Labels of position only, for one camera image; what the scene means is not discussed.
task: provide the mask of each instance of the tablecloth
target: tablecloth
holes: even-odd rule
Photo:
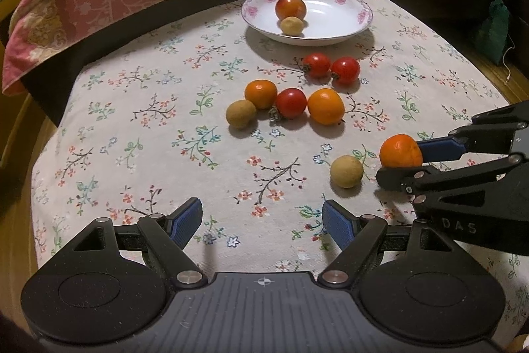
[[[226,107],[245,85],[268,79],[306,95],[328,81],[308,79],[301,59],[314,49],[276,43],[248,29],[242,2],[212,8],[150,32],[78,76],[56,134],[34,166],[35,246],[43,265],[95,217],[130,224],[171,213],[191,196],[204,205],[202,226],[186,253],[215,271],[318,274],[339,252],[322,226],[324,199],[391,224],[414,218],[411,197],[381,190],[378,149],[389,136],[444,136],[478,112],[506,101],[446,40],[389,0],[371,6],[371,27],[320,49],[350,55],[360,80],[341,91],[343,122],[321,126],[307,116],[273,124],[266,113],[232,132]],[[330,163],[352,154],[361,187],[330,183]],[[496,156],[465,155],[436,163],[448,170]],[[467,247],[496,276],[507,307],[496,334],[509,342],[528,305],[527,260]]]

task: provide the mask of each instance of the plate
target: plate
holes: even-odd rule
[[[307,6],[305,28],[301,36],[287,36],[279,28],[276,16],[278,0],[246,0],[242,18],[269,38],[290,45],[318,47],[337,44],[366,30],[373,12],[361,0],[303,0]]]

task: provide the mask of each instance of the plate rim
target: plate rim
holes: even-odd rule
[[[258,32],[266,32],[268,34],[278,35],[278,36],[281,36],[281,37],[284,37],[284,38],[287,38],[287,39],[302,39],[302,40],[317,41],[317,40],[346,38],[346,37],[354,36],[354,35],[357,35],[357,34],[363,32],[364,30],[366,30],[370,26],[371,22],[373,21],[373,10],[368,5],[368,3],[364,2],[362,0],[355,0],[356,2],[360,3],[364,8],[367,8],[367,10],[370,13],[369,19],[367,20],[365,26],[363,26],[361,29],[359,29],[359,30],[357,30],[357,31],[355,31],[355,32],[353,32],[351,34],[338,35],[338,36],[327,36],[327,37],[324,37],[324,38],[307,38],[307,37],[302,37],[302,36],[289,36],[289,35],[283,35],[282,33],[278,33],[278,32],[277,33],[276,32],[269,32],[267,30],[259,29],[256,26],[253,26],[253,24],[248,21],[248,19],[246,18],[245,14],[244,14],[244,6],[247,4],[248,1],[249,0],[245,0],[243,2],[242,6],[241,6],[241,16],[242,16],[243,20],[248,24],[248,26],[250,26],[252,29],[255,29]]]

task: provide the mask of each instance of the orange fruit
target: orange fruit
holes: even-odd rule
[[[398,134],[384,141],[378,157],[386,168],[411,168],[423,164],[423,154],[416,141],[409,135]]]
[[[254,80],[247,84],[244,99],[249,100],[258,110],[268,110],[276,101],[277,87],[268,80]]]
[[[338,123],[346,108],[342,98],[333,89],[319,89],[307,101],[310,116],[322,125]]]

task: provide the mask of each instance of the small fruit on plate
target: small fruit on plate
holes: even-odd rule
[[[330,67],[331,61],[323,53],[311,53],[303,58],[303,72],[312,78],[324,78]]]
[[[244,129],[257,114],[254,104],[249,100],[241,99],[232,103],[226,110],[226,120],[235,129]]]
[[[394,135],[385,140],[378,157],[386,168],[411,168],[423,164],[419,145],[406,134]]]
[[[278,0],[276,3],[276,16],[279,20],[287,17],[297,17],[303,20],[307,15],[307,6],[302,0]]]
[[[250,81],[244,90],[244,99],[249,100],[258,110],[268,110],[276,101],[277,87],[268,80]]]
[[[284,118],[296,118],[303,114],[307,107],[305,94],[295,88],[285,89],[277,95],[276,106],[270,110],[270,118],[279,120]]]
[[[353,84],[359,76],[360,63],[358,63],[358,60],[349,56],[336,59],[331,66],[331,77],[336,84]]]
[[[331,164],[331,181],[344,189],[356,186],[362,181],[362,177],[362,162],[354,156],[340,156]]]
[[[279,24],[281,31],[288,36],[299,36],[303,33],[305,25],[297,17],[287,17]]]
[[[319,89],[307,101],[308,112],[322,125],[339,123],[346,112],[342,98],[333,89]]]

